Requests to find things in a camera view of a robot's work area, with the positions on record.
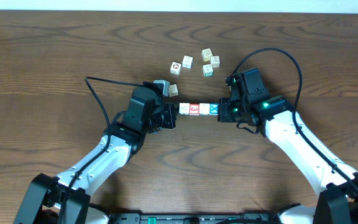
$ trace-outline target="camera mounted on robot arm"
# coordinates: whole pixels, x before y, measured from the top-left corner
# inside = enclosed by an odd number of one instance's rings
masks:
[[[258,68],[245,70],[226,77],[226,85],[231,89],[230,98],[219,100],[218,121],[246,123],[256,127],[254,134],[266,137],[265,122],[273,116],[293,107],[283,96],[271,97],[264,86]]]

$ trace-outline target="wooden table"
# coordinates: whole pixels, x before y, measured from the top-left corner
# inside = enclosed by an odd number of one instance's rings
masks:
[[[167,101],[217,102],[229,95],[224,77],[264,47],[298,60],[303,120],[358,170],[358,15],[0,11],[0,223],[13,221],[37,174],[54,176],[98,143],[106,124],[85,76],[165,79],[179,89]],[[205,48],[221,57],[211,78],[201,71]],[[170,74],[184,55],[193,68]],[[293,101],[298,76],[289,59],[262,53],[243,66],[251,67],[271,94]],[[132,87],[92,84],[111,118],[126,109]],[[92,201],[145,213],[243,212],[316,198],[268,139],[215,116],[179,116],[175,129],[149,134]]]

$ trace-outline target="white wall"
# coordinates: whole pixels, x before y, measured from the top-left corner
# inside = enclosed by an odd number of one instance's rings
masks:
[[[0,9],[358,13],[358,0],[0,0]]]

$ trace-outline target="black cable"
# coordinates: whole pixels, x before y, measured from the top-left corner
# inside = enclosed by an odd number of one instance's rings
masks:
[[[265,220],[250,220],[250,219],[236,219],[236,220],[224,220],[221,222],[218,222],[216,224],[236,224],[236,223],[241,223],[241,224],[278,224],[278,222],[273,222],[273,221],[265,221]]]
[[[251,54],[247,55],[244,59],[241,60],[241,62],[238,64],[238,66],[236,67],[236,69],[234,69],[233,74],[237,72],[237,70],[240,68],[240,66],[251,56],[259,53],[259,52],[265,52],[265,51],[277,51],[280,53],[285,54],[287,57],[289,57],[292,62],[295,64],[296,69],[298,70],[298,74],[299,74],[299,86],[298,86],[298,91],[296,93],[296,98],[295,98],[295,102],[294,102],[294,106],[293,106],[293,111],[292,111],[292,121],[293,124],[295,126],[296,131],[302,136],[302,138],[309,144],[309,146],[324,160],[328,163],[329,166],[331,166],[333,168],[333,170],[335,170],[341,177],[343,177],[343,179],[345,179],[350,186],[358,192],[358,186],[356,186],[355,183],[353,183],[352,179],[350,179],[338,166],[337,164],[330,160],[329,158],[326,157],[326,155],[324,155],[307,137],[306,135],[301,131],[301,128],[298,125],[298,122],[296,122],[296,107],[298,106],[298,102],[299,102],[299,97],[301,96],[301,89],[302,89],[302,71],[301,68],[298,64],[298,62],[295,60],[294,57],[292,57],[292,55],[290,55],[288,52],[282,50],[282,49],[278,49],[278,48],[274,48],[274,47],[269,47],[269,48],[265,48],[265,49],[260,49],[260,50],[256,50],[254,52],[252,52]]]
[[[103,78],[95,78],[95,77],[85,77],[85,83],[88,86],[89,90],[91,90],[92,95],[94,96],[95,100],[99,103],[99,106],[103,112],[104,118],[106,119],[106,123],[107,123],[107,129],[108,129],[108,138],[107,138],[107,142],[106,145],[103,147],[103,149],[97,153],[97,155],[95,155],[94,157],[92,157],[92,159],[90,159],[86,164],[84,164],[78,171],[75,172],[74,177],[71,179],[70,183],[68,184],[67,187],[67,192],[65,194],[65,197],[63,199],[62,202],[62,206],[60,207],[60,211],[59,211],[59,219],[58,219],[58,223],[61,224],[63,222],[63,215],[65,213],[65,209],[66,209],[66,203],[68,200],[68,196],[70,193],[71,188],[74,185],[74,182],[77,180],[77,178],[81,175],[81,173],[93,162],[95,161],[95,159],[97,159],[100,155],[102,155],[104,152],[107,151],[109,145],[110,145],[110,140],[111,140],[111,125],[110,125],[110,120],[109,120],[109,116],[107,115],[106,109],[104,108],[101,100],[99,99],[98,95],[96,94],[96,92],[93,90],[91,84],[89,83],[88,80],[97,80],[97,81],[101,81],[101,82],[108,82],[108,83],[114,83],[114,84],[119,84],[119,85],[130,85],[130,86],[142,86],[140,84],[135,84],[135,83],[126,83],[126,82],[119,82],[119,81],[113,81],[113,80],[107,80],[107,79],[103,79]],[[116,121],[121,117],[121,115],[123,115],[126,111],[121,111],[118,112],[114,119],[112,120],[111,124],[115,124]]]

